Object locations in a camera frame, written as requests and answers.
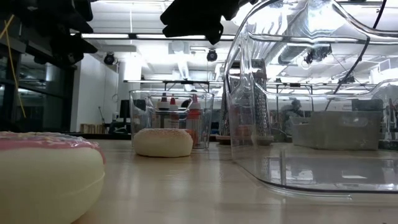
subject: beige sponge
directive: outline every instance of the beige sponge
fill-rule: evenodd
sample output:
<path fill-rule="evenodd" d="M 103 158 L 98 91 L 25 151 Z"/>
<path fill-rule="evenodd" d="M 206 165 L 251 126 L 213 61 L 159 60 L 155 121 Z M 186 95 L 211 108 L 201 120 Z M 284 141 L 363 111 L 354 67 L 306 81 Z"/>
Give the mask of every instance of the beige sponge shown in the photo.
<path fill-rule="evenodd" d="M 132 140 L 132 146 L 138 155 L 151 157 L 189 156 L 192 145 L 191 135 L 183 129 L 143 129 Z"/>

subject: white wall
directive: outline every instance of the white wall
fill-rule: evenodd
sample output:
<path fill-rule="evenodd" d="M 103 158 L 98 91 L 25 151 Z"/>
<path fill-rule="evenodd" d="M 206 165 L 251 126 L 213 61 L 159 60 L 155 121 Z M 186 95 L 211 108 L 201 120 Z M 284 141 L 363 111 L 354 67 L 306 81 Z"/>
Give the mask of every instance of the white wall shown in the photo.
<path fill-rule="evenodd" d="M 124 78 L 126 75 L 129 75 L 131 72 L 137 72 L 135 70 L 131 71 L 129 67 L 126 66 L 126 62 L 119 63 L 119 88 L 118 88 L 118 109 L 120 108 L 120 101 L 121 100 L 128 100 L 130 99 L 129 91 L 131 90 L 139 90 L 140 83 L 125 83 Z"/>
<path fill-rule="evenodd" d="M 71 131 L 79 131 L 80 124 L 101 124 L 101 107 L 105 123 L 112 121 L 112 113 L 119 111 L 113 96 L 118 92 L 119 75 L 91 55 L 85 54 L 75 72 L 73 84 Z"/>

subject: red bottle cap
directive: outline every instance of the red bottle cap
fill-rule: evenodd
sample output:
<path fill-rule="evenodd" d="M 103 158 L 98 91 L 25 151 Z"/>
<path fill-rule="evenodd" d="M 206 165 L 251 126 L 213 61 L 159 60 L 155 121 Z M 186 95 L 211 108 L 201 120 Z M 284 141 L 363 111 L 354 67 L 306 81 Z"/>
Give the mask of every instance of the red bottle cap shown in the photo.
<path fill-rule="evenodd" d="M 172 97 L 172 99 L 170 100 L 170 105 L 175 105 L 175 98 L 174 97 Z"/>

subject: clear plastic bin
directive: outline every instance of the clear plastic bin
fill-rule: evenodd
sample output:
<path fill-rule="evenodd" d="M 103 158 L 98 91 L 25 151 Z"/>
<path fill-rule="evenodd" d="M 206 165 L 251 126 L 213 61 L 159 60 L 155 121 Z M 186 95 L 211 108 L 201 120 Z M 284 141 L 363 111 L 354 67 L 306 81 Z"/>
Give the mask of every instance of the clear plastic bin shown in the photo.
<path fill-rule="evenodd" d="M 170 108 L 172 98 L 177 105 L 175 110 Z M 198 103 L 195 108 L 194 98 Z M 189 101 L 187 108 L 181 107 L 184 101 Z M 130 91 L 131 140 L 144 128 L 178 128 L 188 130 L 193 148 L 208 148 L 213 101 L 214 94 L 204 92 Z"/>
<path fill-rule="evenodd" d="M 267 184 L 397 191 L 398 33 L 355 19 L 376 18 L 380 6 L 344 4 L 259 2 L 233 42 L 225 66 L 232 155 Z M 396 17 L 389 10 L 383 16 Z M 259 144 L 264 138 L 272 144 Z"/>

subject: clear plastic container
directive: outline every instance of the clear plastic container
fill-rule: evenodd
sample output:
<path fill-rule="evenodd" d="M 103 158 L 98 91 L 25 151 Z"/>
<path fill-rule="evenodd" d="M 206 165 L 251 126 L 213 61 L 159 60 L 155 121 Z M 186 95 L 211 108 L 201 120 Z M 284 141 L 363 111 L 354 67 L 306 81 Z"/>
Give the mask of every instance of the clear plastic container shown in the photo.
<path fill-rule="evenodd" d="M 179 106 L 178 110 L 170 106 L 172 98 Z M 189 101 L 186 108 L 181 107 L 184 101 Z M 212 93 L 130 91 L 131 140 L 144 128 L 179 128 L 188 129 L 193 138 L 193 148 L 208 148 L 213 102 Z"/>
<path fill-rule="evenodd" d="M 259 180 L 397 191 L 398 33 L 346 11 L 374 18 L 369 7 L 270 0 L 243 20 L 226 61 L 229 131 L 233 159 Z"/>

